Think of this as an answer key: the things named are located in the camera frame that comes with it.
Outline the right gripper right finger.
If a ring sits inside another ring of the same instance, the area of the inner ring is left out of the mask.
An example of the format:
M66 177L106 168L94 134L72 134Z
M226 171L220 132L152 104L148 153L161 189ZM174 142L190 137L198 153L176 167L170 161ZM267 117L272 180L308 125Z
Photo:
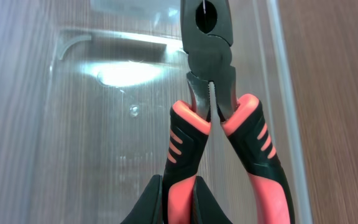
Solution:
M232 224L217 203L204 179L198 175L193 187L191 224Z

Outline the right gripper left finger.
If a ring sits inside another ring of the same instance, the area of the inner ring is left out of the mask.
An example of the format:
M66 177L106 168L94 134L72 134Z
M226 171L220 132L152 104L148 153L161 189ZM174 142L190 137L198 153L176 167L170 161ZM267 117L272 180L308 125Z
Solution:
M153 175L121 224L162 224L162 176Z

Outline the clear plastic container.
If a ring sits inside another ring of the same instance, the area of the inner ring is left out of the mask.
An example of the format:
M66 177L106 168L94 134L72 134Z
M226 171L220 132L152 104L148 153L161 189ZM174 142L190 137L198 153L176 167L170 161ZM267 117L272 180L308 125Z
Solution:
M296 223L313 223L279 3L229 1L236 91L261 100ZM187 70L180 1L0 1L0 223L122 222L163 174ZM257 223L210 88L199 175L233 223Z

